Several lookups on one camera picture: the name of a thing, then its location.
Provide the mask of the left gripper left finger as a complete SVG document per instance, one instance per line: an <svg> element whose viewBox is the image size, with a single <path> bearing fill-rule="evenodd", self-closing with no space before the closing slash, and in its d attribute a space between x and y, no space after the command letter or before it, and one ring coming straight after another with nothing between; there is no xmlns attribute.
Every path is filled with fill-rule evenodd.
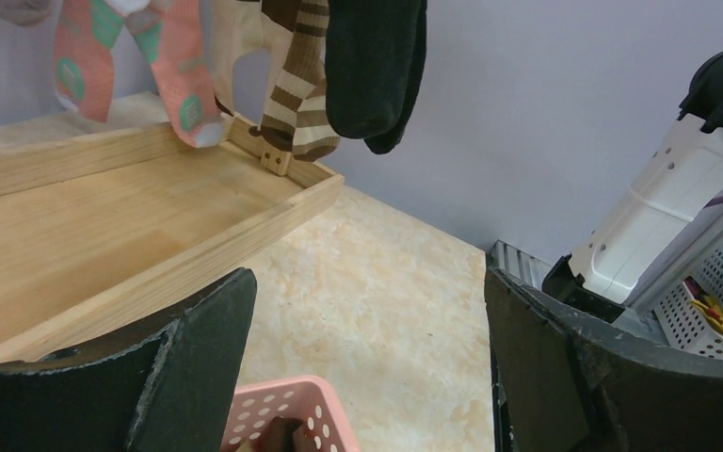
<svg viewBox="0 0 723 452"><path fill-rule="evenodd" d="M217 451L257 295L240 267L124 327L0 363L0 451Z"/></svg>

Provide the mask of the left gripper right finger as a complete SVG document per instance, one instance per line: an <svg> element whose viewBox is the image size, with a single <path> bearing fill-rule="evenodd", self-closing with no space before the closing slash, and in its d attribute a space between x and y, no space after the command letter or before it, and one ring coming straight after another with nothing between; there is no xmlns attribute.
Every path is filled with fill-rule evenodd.
<svg viewBox="0 0 723 452"><path fill-rule="evenodd" d="M723 451L723 361L660 346L498 269L496 376L521 451Z"/></svg>

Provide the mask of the black sock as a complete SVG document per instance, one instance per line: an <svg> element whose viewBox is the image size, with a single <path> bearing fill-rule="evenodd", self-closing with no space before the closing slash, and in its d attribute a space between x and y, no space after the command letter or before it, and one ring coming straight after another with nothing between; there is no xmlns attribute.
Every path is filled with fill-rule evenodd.
<svg viewBox="0 0 723 452"><path fill-rule="evenodd" d="M340 136L377 137L401 119L424 4L329 2L326 111Z"/></svg>
<svg viewBox="0 0 723 452"><path fill-rule="evenodd" d="M416 19L415 43L413 45L410 71L405 90L404 104L401 114L394 127L384 134L367 138L364 142L374 154L386 154L391 152L403 138L406 127L414 110L416 100L422 84L424 68L426 64L426 40L427 40L427 1L420 2L420 8Z"/></svg>

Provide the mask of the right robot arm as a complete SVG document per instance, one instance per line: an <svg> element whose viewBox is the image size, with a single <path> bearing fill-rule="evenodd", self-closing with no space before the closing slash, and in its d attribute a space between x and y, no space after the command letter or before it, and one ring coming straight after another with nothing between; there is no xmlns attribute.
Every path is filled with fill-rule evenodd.
<svg viewBox="0 0 723 452"><path fill-rule="evenodd" d="M543 293L612 322L672 267L667 247L723 191L723 51L698 68L679 109L617 204L554 264Z"/></svg>

